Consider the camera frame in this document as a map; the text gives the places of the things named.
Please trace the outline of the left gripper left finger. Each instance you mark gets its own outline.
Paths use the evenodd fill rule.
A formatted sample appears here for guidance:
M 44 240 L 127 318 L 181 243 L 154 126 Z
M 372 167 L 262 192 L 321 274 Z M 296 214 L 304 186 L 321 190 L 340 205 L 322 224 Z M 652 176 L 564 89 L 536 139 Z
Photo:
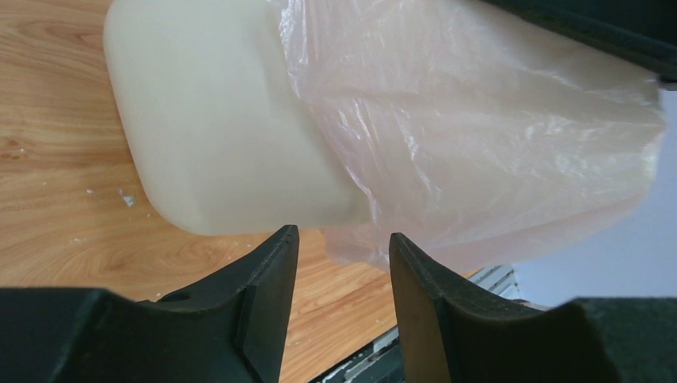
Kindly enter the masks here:
M 4 382 L 277 382 L 299 255 L 280 228 L 151 302 L 101 288 L 4 288 Z

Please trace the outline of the beige plastic trash bin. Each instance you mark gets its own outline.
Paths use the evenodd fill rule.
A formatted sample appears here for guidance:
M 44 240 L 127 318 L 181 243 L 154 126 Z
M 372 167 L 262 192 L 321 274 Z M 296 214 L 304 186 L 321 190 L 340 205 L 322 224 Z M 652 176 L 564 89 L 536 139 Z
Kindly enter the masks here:
M 364 223 L 364 193 L 294 93 L 267 1 L 115 1 L 105 61 L 149 202 L 197 235 Z

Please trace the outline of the pink plastic trash bag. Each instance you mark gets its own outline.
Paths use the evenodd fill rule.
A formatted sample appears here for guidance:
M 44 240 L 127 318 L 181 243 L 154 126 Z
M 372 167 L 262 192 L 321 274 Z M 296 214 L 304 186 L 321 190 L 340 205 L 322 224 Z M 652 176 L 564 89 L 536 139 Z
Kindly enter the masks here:
M 652 73 L 481 1 L 274 1 L 287 74 L 370 218 L 327 228 L 387 268 L 401 232 L 457 271 L 547 255 L 648 193 Z

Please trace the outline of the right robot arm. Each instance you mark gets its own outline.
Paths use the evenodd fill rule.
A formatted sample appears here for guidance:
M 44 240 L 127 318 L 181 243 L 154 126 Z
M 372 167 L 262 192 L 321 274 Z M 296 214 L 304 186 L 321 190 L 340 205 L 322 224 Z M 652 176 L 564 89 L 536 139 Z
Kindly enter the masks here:
M 638 65 L 676 89 L 676 2 L 495 0 L 525 21 Z

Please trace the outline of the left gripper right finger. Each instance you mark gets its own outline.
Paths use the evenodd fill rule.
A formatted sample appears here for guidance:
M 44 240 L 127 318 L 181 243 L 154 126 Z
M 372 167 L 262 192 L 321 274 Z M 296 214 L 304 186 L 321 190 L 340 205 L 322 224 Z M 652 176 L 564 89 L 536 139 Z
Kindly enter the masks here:
M 397 313 L 442 302 L 452 382 L 673 382 L 674 298 L 576 298 L 537 310 L 488 292 L 390 237 Z

